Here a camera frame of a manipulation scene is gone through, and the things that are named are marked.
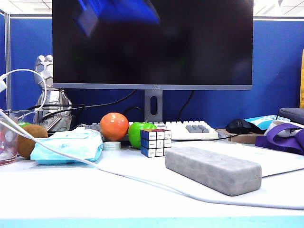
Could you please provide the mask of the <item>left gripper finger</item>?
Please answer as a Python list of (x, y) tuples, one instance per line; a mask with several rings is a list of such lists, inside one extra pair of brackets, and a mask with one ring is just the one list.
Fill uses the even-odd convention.
[(161, 19), (150, 0), (103, 0), (102, 20), (159, 24)]

